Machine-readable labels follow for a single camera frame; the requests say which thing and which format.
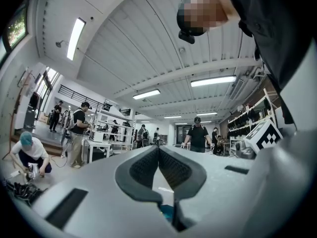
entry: white t-shirt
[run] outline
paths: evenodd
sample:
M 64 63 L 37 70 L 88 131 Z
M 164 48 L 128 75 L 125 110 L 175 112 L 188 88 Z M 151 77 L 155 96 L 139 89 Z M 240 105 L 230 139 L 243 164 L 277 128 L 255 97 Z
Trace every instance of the white t-shirt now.
M 156 133 L 158 134 L 157 136 L 157 140 L 159 140 L 159 131 L 157 130 Z
M 45 159 L 48 158 L 49 155 L 44 149 L 43 144 L 40 142 L 39 139 L 32 137 L 33 145 L 31 150 L 26 151 L 23 149 L 21 141 L 19 140 L 12 148 L 11 152 L 14 154 L 18 154 L 20 150 L 25 152 L 27 155 L 32 157 L 34 160 L 38 160 L 39 158 Z

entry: khaki pants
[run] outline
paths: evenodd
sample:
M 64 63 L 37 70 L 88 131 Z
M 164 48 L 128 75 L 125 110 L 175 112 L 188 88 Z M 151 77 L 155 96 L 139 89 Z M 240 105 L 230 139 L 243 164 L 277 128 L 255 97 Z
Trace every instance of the khaki pants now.
M 83 135 L 76 135 L 73 132 L 70 133 L 71 135 L 71 159 L 70 165 L 75 166 L 76 164 L 81 165 L 81 141 L 83 140 Z

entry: hand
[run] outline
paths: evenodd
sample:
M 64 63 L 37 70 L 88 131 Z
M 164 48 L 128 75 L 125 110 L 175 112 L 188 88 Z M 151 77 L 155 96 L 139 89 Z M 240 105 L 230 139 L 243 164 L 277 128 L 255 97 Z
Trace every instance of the hand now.
M 39 169 L 39 171 L 40 171 L 40 176 L 44 176 L 45 175 L 45 169 L 43 168 L 43 167 L 41 167 L 40 169 Z

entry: floor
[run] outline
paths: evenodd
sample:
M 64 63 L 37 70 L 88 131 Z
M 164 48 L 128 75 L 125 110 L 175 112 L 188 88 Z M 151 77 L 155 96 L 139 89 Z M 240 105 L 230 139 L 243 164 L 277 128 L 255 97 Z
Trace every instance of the floor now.
M 61 132 L 62 129 L 60 125 L 56 127 L 57 132 L 50 132 L 49 126 L 43 122 L 38 121 L 36 124 L 36 128 L 33 129 L 31 132 L 33 135 L 37 138 L 39 138 L 41 141 L 49 141 L 50 143 L 55 143 L 60 145 L 61 141 Z M 34 181 L 34 184 L 40 188 L 40 189 L 46 189 L 50 188 L 54 184 L 57 184 L 58 182 L 67 179 L 67 177 L 70 174 L 73 174 L 74 172 L 78 172 L 80 169 L 74 169 L 69 166 L 69 160 L 71 156 L 71 144 L 68 144 L 67 147 L 68 150 L 68 162 L 66 163 L 66 158 L 56 157 L 56 156 L 50 156 L 50 164 L 52 165 L 52 172 L 50 174 L 45 174 L 44 178 L 38 178 L 36 181 Z M 5 152 L 1 152 L 1 158 L 4 156 Z M 84 156 L 83 159 L 85 162 L 87 162 L 87 149 L 84 149 Z M 1 174 L 5 179 L 8 179 L 12 183 L 19 182 L 21 184 L 25 183 L 25 178 L 22 176 L 22 174 L 19 174 L 18 176 L 15 176 L 13 178 L 10 178 L 11 174 L 18 170 L 18 168 L 14 168 L 12 164 L 12 160 L 9 156 L 7 156 L 3 161 L 0 161 L 0 170 Z M 157 169 L 155 176 L 154 176 L 154 182 L 153 182 L 153 190 L 160 193 L 163 197 L 163 204 L 167 205 L 173 205 L 174 200 L 174 193 L 172 189 L 169 187 L 167 181 L 165 180 L 162 173 Z
M 62 133 L 64 128 L 58 124 L 56 126 L 57 132 L 50 132 L 50 126 L 42 121 L 36 121 L 34 129 L 25 129 L 33 134 L 36 138 L 44 142 L 60 145 Z

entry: black slot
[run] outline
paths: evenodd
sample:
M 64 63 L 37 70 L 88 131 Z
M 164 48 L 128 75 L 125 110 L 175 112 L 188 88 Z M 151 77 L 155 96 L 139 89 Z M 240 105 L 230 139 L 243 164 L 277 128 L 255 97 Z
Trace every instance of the black slot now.
M 238 168 L 238 167 L 234 167 L 234 166 L 226 166 L 224 169 L 233 171 L 233 172 L 237 172 L 240 174 L 244 174 L 247 175 L 249 172 L 249 169 L 243 169 L 243 168 Z
M 46 217 L 46 221 L 62 229 L 87 194 L 88 191 L 73 189 Z

